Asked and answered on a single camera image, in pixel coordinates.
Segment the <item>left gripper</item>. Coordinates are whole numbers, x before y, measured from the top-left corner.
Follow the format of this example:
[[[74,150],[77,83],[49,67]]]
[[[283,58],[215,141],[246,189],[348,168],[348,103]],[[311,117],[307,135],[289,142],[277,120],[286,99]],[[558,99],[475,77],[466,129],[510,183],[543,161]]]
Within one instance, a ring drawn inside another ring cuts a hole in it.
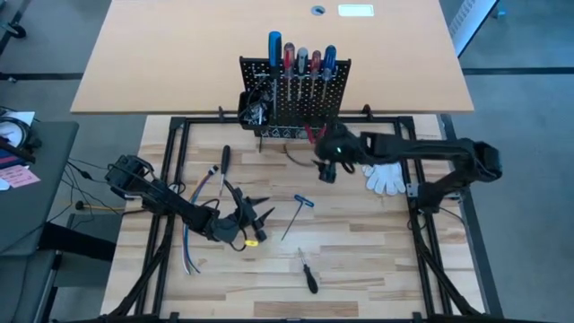
[[[243,196],[239,188],[228,187],[228,190],[236,203],[236,209],[232,214],[221,219],[219,223],[219,240],[223,242],[233,242],[239,231],[244,231],[250,226],[255,233],[255,239],[258,242],[265,241],[267,239],[267,235],[264,231],[265,221],[274,211],[274,208],[271,208],[262,215],[258,215],[254,207],[267,201],[268,197],[251,198],[249,196]]]

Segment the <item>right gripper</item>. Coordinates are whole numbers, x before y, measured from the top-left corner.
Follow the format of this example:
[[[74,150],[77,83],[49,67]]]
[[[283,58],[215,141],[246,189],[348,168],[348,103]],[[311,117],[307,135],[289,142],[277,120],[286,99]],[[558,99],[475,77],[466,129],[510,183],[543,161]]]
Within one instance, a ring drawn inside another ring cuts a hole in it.
[[[318,178],[324,182],[335,182],[336,164],[340,163],[348,174],[355,172],[360,149],[359,138],[342,123],[327,124],[325,135],[311,135],[309,142],[314,146],[312,161],[318,167]]]

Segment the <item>blue T-handle hex key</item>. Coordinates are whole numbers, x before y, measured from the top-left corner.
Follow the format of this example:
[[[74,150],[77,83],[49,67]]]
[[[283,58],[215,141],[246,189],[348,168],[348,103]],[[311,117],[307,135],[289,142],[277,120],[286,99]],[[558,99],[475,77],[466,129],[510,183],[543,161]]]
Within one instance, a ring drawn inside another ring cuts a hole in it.
[[[301,208],[303,206],[310,207],[310,208],[313,208],[315,206],[315,204],[312,201],[310,201],[309,199],[307,199],[306,197],[304,197],[302,195],[296,194],[293,198],[296,202],[299,203],[299,206],[298,206],[297,211],[295,212],[294,216],[291,218],[291,221],[290,221],[287,229],[283,233],[282,240],[285,239],[286,235],[288,234],[289,230],[291,229],[295,219],[297,218],[298,214],[300,213]]]

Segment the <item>black ribbed handle screwdriver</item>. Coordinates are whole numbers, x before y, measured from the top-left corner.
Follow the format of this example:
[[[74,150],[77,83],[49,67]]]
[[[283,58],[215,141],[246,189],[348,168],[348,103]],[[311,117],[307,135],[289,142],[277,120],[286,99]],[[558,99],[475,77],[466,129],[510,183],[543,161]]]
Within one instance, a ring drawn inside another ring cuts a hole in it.
[[[301,263],[303,265],[303,272],[304,272],[304,275],[306,276],[308,288],[309,288],[311,293],[317,294],[318,293],[317,280],[315,279],[314,275],[312,274],[311,269],[309,267],[309,264],[307,263],[306,258],[304,256],[304,253],[301,250],[301,248],[298,248],[298,254],[300,256],[300,260],[301,260]]]

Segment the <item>small red-handled screwdriver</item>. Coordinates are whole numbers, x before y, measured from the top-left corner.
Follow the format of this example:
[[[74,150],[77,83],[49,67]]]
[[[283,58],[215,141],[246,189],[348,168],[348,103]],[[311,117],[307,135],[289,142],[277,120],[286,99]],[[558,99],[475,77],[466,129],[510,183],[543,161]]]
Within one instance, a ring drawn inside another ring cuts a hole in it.
[[[309,97],[311,99],[314,98],[315,82],[318,79],[320,67],[321,67],[321,52],[319,50],[315,50],[312,53],[312,57],[310,60],[311,89]]]

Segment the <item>grey black handled screwdriver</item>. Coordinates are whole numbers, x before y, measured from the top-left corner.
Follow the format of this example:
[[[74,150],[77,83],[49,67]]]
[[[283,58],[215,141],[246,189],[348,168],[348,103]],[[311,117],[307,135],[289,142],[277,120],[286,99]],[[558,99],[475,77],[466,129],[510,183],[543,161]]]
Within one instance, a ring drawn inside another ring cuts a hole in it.
[[[299,81],[297,100],[302,96],[302,83],[308,71],[309,51],[302,47],[298,49],[296,56],[296,75]]]

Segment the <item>small blue-handled screwdriver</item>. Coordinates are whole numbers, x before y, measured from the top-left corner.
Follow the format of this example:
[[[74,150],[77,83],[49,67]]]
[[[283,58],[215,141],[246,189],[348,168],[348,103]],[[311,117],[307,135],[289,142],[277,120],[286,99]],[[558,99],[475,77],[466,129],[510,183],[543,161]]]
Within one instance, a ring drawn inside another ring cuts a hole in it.
[[[324,86],[322,91],[322,100],[326,97],[326,87],[328,82],[333,78],[336,69],[336,47],[329,45],[326,47],[323,59],[323,80]]]

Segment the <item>large red-handled screwdriver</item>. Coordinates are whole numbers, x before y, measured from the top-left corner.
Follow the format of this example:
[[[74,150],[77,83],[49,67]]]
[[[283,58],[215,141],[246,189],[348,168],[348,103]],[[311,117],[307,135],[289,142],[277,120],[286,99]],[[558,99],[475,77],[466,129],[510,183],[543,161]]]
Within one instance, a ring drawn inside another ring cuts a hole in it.
[[[291,80],[294,77],[295,46],[287,42],[283,47],[284,78],[287,86],[287,100],[291,99]]]

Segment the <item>large blue-handled screwdriver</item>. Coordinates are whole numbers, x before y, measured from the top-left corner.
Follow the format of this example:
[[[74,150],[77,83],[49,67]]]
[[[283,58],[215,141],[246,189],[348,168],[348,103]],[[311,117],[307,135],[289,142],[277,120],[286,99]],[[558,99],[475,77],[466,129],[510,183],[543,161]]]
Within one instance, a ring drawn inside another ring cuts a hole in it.
[[[273,117],[277,119],[278,83],[280,79],[280,63],[282,59],[282,34],[270,31],[268,34],[268,61],[270,77],[273,80]]]

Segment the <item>black metal pegboard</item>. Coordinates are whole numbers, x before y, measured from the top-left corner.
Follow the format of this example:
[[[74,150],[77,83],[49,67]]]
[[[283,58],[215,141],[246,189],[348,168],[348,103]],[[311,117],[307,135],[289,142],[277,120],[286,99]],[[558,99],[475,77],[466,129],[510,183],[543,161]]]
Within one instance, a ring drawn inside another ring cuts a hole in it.
[[[299,81],[295,74],[291,80],[291,99],[287,100],[287,82],[284,75],[281,74],[278,83],[277,119],[274,119],[273,117],[273,80],[270,75],[245,78],[241,74],[244,84],[243,92],[265,92],[269,95],[270,101],[272,102],[269,127],[302,127],[304,129],[305,125],[309,125],[312,128],[313,134],[317,135],[317,132],[325,123],[338,117],[342,107],[345,87],[351,72],[352,61],[350,59],[338,61],[349,61],[349,67],[342,75],[333,77],[328,82],[326,87],[326,97],[324,100],[322,100],[324,80],[321,75],[318,76],[318,79],[315,82],[314,98],[311,99],[309,97],[311,79],[310,75],[307,74],[302,83],[301,99],[297,100]],[[239,59],[240,71],[240,65],[242,62],[261,62],[267,63],[269,66],[267,58],[241,57]],[[260,135],[261,131],[248,131],[253,132],[254,136],[261,139],[270,138],[262,137]]]

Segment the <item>white work glove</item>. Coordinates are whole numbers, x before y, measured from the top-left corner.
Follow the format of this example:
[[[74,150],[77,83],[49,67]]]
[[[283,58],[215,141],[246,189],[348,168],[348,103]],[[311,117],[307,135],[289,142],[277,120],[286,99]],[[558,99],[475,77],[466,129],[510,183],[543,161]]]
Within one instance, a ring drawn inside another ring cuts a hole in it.
[[[367,178],[366,188],[376,194],[394,196],[406,191],[402,175],[402,167],[399,162],[362,167],[362,172]]]

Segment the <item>black plastic pegboard bin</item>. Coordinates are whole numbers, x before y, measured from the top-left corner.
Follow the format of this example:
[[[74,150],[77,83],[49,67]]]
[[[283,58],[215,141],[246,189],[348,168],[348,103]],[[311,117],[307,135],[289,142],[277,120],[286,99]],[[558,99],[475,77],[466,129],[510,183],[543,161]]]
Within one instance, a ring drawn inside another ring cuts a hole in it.
[[[267,104],[267,110],[263,116],[263,121],[260,125],[251,126],[248,125],[244,118],[249,115],[249,107],[255,102],[265,102]],[[239,96],[239,106],[238,106],[238,120],[239,124],[244,130],[262,131],[269,128],[270,115],[271,115],[272,102],[270,101],[269,95],[265,92],[242,92]]]

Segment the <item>white rectangular desk plate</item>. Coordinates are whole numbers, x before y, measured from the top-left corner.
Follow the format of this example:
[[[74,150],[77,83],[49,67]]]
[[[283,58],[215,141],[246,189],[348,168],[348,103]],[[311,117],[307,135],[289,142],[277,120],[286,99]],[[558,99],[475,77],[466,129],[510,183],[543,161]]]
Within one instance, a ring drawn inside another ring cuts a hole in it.
[[[372,4],[339,4],[337,12],[342,17],[373,17],[375,15]]]

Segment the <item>light brown desk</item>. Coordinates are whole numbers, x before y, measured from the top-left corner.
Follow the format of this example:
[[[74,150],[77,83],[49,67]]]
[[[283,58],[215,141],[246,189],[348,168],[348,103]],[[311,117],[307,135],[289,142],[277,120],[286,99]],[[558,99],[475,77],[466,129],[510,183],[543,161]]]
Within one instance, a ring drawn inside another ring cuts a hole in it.
[[[372,4],[375,15],[342,17],[339,4]],[[72,112],[235,109],[239,58],[265,57],[270,31],[352,61],[343,111],[474,108],[439,0],[112,0]]]

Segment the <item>black seat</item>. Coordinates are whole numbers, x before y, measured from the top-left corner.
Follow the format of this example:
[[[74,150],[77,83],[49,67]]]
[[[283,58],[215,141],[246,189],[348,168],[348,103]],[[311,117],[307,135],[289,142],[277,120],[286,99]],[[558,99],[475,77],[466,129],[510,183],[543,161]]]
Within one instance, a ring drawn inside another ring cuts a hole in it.
[[[88,258],[111,262],[116,244],[53,223],[46,223],[38,250],[60,250]]]

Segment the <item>white perforated panel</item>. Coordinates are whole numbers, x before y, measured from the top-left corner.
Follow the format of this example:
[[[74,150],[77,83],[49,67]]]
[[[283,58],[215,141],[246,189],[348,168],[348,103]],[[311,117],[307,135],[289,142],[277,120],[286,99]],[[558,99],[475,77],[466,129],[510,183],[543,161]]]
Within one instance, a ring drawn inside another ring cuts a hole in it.
[[[461,57],[476,32],[491,15],[500,0],[463,0],[448,24],[455,54]]]

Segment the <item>grey side table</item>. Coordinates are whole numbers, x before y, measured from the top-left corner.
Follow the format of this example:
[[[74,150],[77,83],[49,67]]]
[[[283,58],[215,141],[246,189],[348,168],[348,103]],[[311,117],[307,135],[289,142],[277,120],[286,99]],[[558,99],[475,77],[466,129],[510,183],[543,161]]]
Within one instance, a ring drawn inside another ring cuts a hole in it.
[[[0,192],[0,256],[27,256],[37,249],[78,129],[73,121],[32,126],[41,146],[30,170],[39,181]]]

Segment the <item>pink paper sheet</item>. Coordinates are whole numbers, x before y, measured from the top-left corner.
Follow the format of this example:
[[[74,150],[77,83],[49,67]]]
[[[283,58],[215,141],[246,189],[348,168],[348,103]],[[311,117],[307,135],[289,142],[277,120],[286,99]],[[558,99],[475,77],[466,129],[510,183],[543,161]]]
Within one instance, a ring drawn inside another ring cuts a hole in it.
[[[29,170],[28,166],[15,165],[0,170],[0,191],[20,188],[37,182],[40,182],[40,179]]]

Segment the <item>white paper sheet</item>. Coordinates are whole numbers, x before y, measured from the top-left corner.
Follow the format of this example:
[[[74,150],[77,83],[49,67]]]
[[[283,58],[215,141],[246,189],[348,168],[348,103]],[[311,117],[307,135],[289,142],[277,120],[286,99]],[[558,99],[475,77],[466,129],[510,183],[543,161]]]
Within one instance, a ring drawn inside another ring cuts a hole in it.
[[[34,112],[0,109],[0,139],[16,148],[30,148],[36,139],[31,125]]]

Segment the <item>black chair caster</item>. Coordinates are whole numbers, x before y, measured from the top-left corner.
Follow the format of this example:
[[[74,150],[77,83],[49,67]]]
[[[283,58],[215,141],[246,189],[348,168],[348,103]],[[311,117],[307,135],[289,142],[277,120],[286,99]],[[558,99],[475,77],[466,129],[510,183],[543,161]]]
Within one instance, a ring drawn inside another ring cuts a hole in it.
[[[5,30],[10,37],[15,39],[25,39],[27,37],[27,31],[17,22],[0,21],[0,29]]]

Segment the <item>slim black-handled screwdriver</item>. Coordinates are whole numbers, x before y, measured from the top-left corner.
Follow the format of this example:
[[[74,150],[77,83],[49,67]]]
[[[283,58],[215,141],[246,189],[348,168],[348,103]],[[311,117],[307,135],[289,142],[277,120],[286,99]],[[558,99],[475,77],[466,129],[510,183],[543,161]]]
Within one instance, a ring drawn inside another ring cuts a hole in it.
[[[229,169],[229,164],[230,164],[230,146],[224,145],[222,148],[221,180],[220,180],[219,196],[222,195],[224,181],[225,181],[228,169]]]

